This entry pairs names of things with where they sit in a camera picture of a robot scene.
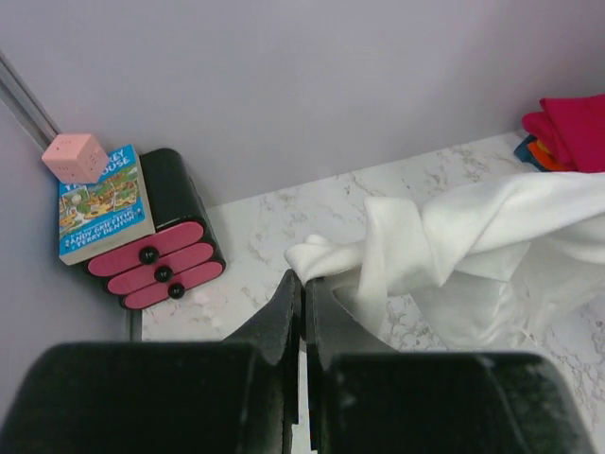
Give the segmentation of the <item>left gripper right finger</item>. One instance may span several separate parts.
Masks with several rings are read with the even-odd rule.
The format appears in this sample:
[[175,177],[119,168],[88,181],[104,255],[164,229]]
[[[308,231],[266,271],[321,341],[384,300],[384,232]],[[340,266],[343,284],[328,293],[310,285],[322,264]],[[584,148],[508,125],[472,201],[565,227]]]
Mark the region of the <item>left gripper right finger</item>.
[[303,291],[319,453],[591,453],[562,376],[525,352],[399,352],[321,279]]

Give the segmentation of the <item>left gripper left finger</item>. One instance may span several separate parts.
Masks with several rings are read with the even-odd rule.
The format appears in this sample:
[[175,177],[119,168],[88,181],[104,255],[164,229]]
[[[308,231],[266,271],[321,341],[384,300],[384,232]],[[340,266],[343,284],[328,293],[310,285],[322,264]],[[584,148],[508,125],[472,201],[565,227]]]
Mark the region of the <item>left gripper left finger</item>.
[[5,453],[287,453],[298,421],[301,284],[225,340],[78,342],[30,367]]

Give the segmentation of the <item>white t shirt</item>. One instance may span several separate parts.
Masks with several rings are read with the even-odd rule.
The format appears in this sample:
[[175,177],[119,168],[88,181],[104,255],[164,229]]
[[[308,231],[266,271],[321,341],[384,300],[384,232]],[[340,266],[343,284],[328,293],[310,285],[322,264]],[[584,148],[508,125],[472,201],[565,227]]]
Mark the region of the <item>white t shirt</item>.
[[521,347],[604,292],[602,174],[517,174],[365,209],[361,241],[313,235],[285,259],[372,333],[388,298],[407,295],[450,348]]

